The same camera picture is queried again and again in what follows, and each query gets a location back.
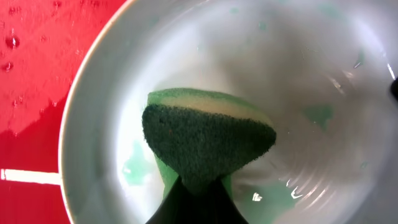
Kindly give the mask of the green yellow sponge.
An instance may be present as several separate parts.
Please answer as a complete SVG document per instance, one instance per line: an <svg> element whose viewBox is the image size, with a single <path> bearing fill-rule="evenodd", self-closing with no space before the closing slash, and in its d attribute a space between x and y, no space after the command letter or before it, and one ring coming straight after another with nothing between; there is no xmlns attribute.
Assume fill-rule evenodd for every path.
<svg viewBox="0 0 398 224"><path fill-rule="evenodd" d="M270 119L252 104L191 88L149 93L142 127L152 152L194 195L263 156L277 139Z"/></svg>

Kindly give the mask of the red plastic tray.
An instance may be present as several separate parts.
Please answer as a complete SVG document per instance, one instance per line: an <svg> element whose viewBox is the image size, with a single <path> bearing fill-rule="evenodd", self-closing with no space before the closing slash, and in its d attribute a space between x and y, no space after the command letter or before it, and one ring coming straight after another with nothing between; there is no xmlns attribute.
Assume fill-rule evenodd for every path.
<svg viewBox="0 0 398 224"><path fill-rule="evenodd" d="M68 223L58 171L66 98L124 0L1 0L1 222Z"/></svg>

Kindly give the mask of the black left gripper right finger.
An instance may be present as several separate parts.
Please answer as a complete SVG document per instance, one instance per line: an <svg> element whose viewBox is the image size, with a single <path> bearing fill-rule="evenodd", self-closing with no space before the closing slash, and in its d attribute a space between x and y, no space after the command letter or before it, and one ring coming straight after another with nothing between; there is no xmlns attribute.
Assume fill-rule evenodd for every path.
<svg viewBox="0 0 398 224"><path fill-rule="evenodd" d="M220 179L215 180L198 198L200 224L248 224L229 197Z"/></svg>

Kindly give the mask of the light blue plate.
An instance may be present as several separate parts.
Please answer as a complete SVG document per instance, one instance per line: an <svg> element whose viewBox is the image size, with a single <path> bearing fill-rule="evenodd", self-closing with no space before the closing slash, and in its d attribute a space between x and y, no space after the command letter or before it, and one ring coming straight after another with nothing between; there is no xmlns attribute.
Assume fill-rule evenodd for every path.
<svg viewBox="0 0 398 224"><path fill-rule="evenodd" d="M396 223L396 1L127 1L73 81L58 144L72 223L145 223L169 171L147 95L197 88L271 119L270 151L226 181L249 223Z"/></svg>

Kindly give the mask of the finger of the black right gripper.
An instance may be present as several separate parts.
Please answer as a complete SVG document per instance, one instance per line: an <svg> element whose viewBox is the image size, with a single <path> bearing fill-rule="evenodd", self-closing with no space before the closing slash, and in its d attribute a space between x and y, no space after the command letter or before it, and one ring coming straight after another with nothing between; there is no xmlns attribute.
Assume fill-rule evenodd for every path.
<svg viewBox="0 0 398 224"><path fill-rule="evenodd" d="M390 86L390 93L393 99L398 101L398 79L395 79Z"/></svg>

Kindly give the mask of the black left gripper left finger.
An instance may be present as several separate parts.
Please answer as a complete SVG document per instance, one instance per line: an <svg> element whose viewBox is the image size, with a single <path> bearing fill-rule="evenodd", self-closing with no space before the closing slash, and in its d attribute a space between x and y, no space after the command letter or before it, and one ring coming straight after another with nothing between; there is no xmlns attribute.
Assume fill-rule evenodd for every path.
<svg viewBox="0 0 398 224"><path fill-rule="evenodd" d="M193 195L178 177L161 205L146 224L189 224L197 220Z"/></svg>

